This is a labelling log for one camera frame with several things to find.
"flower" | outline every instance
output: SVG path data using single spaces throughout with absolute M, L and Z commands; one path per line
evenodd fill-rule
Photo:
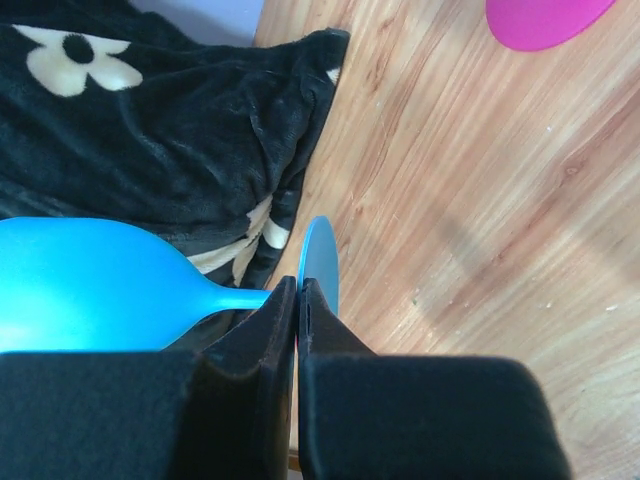
M 142 74 L 122 60 L 112 57 L 124 52 L 130 42 L 60 30 L 14 25 L 22 35 L 41 46 L 27 55 L 27 68 L 47 90 L 61 97 L 84 92 L 87 75 L 102 88 L 124 90 L 142 83 Z M 79 60 L 69 57 L 69 44 L 84 47 Z

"wooden table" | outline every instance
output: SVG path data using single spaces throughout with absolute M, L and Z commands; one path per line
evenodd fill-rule
M 381 353 L 521 360 L 585 479 L 640 475 L 639 18 L 522 54 L 481 0 L 267 0 L 256 37 L 352 33 L 275 277 L 327 214 L 342 320 Z

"black blanket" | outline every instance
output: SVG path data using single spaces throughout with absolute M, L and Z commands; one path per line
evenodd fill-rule
M 263 287 L 347 43 L 211 47 L 126 0 L 2 0 L 0 219 L 119 220 L 222 285 Z M 232 322 L 207 320 L 181 345 Z

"pink object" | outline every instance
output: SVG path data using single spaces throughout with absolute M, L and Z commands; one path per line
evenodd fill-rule
M 615 0 L 487 0 L 489 28 L 500 43 L 533 52 L 575 37 Z

